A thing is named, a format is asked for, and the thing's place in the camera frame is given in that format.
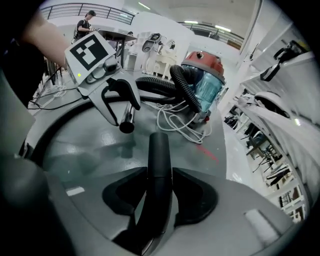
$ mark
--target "black handle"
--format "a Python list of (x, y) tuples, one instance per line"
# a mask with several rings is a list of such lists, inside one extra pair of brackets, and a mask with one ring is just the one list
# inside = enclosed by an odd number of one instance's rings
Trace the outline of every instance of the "black handle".
[(150, 135), (146, 197), (137, 223), (142, 250), (149, 241), (166, 231), (172, 203), (172, 170), (168, 135)]

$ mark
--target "vacuum cleaner body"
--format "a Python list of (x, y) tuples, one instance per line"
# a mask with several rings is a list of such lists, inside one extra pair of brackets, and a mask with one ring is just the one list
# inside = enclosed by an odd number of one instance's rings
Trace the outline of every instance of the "vacuum cleaner body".
[(195, 71), (190, 87), (201, 104), (201, 112), (207, 113), (225, 84), (221, 59), (205, 51), (194, 51), (181, 65)]

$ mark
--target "person's arm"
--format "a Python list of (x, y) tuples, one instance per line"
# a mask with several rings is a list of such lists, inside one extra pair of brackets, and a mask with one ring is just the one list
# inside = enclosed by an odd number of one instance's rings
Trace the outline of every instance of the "person's arm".
[(36, 46), (50, 61), (66, 68), (65, 50), (70, 44), (58, 28), (46, 21), (40, 12), (35, 13), (30, 20), (21, 40)]

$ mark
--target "railing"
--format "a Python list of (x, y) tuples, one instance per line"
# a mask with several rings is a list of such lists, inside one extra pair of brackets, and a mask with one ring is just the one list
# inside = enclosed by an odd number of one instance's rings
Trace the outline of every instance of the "railing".
[(243, 37), (232, 32), (217, 29), (214, 26), (205, 24), (190, 24), (184, 22), (179, 23), (187, 27), (188, 29), (192, 30), (196, 35), (224, 42), (234, 48), (237, 48), (238, 50), (240, 50), (244, 42)]
[(62, 3), (41, 9), (45, 19), (50, 20), (68, 16), (85, 16), (90, 10), (95, 11), (100, 18), (115, 20), (131, 25), (134, 15), (113, 7), (94, 3)]

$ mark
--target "gray plastic surface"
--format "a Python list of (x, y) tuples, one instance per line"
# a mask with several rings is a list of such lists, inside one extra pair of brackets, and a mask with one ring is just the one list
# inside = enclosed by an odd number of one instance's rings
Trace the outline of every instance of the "gray plastic surface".
[[(118, 120), (123, 117), (126, 105), (127, 102), (110, 104)], [(45, 115), (37, 120), (40, 125), (46, 122), (50, 123)], [(218, 111), (211, 114), (210, 122), (212, 134), (202, 145), (187, 141), (177, 132), (166, 132), (172, 166), (226, 177), (226, 145)], [(163, 117), (160, 125), (168, 127)], [(93, 107), (72, 118), (56, 133), (45, 152), (43, 168), (58, 175), (62, 181), (72, 181), (147, 166), (149, 136), (154, 132), (160, 132), (157, 111), (145, 104), (135, 112), (134, 131), (130, 134), (112, 126)]]
[(264, 249), (255, 230), (244, 216), (258, 209), (282, 235), (293, 223), (279, 208), (240, 183), (181, 169), (212, 185), (218, 193), (214, 211), (202, 222), (181, 226), (156, 254), (157, 256), (248, 256)]
[(47, 173), (51, 199), (61, 222), (69, 233), (77, 256), (134, 256), (105, 238), (78, 211), (57, 177)]
[(0, 153), (18, 154), (35, 118), (18, 99), (0, 69)]

